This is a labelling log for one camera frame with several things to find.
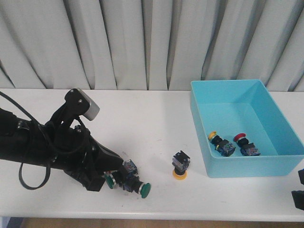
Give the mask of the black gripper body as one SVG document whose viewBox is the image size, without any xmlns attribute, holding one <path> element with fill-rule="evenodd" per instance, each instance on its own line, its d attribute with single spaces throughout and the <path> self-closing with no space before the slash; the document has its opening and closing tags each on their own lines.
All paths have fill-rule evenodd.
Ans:
<svg viewBox="0 0 304 228">
<path fill-rule="evenodd" d="M 49 151 L 47 175 L 51 168 L 64 170 L 70 176 L 96 176 L 95 161 L 100 149 L 83 123 L 70 128 L 66 124 L 47 124 Z"/>
<path fill-rule="evenodd" d="M 304 170 L 298 171 L 300 183 L 304 184 Z M 304 210 L 304 191 L 303 190 L 293 190 L 292 197 L 294 205 L 297 209 Z"/>
</svg>

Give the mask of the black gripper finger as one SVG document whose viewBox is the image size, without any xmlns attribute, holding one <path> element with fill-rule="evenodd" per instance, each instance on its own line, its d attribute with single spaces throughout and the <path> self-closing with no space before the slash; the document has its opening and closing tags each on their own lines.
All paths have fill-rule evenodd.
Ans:
<svg viewBox="0 0 304 228">
<path fill-rule="evenodd" d="M 105 178 L 98 175 L 89 177 L 84 172 L 72 172 L 71 177 L 81 183 L 88 191 L 100 191 L 105 183 Z"/>
<path fill-rule="evenodd" d="M 98 142 L 96 142 L 95 145 L 95 171 L 97 173 L 116 171 L 120 169 L 123 163 L 123 159 L 118 154 L 104 147 Z"/>
</svg>

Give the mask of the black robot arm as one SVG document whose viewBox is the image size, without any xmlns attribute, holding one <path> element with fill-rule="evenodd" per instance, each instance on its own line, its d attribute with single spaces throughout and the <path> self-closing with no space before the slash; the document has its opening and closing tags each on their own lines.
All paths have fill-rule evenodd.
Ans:
<svg viewBox="0 0 304 228">
<path fill-rule="evenodd" d="M 40 130 L 32 121 L 18 118 L 12 112 L 0 111 L 0 158 L 13 162 L 73 171 L 92 168 L 97 173 L 120 169 L 123 159 L 98 143 L 90 131 L 51 124 Z"/>
</svg>

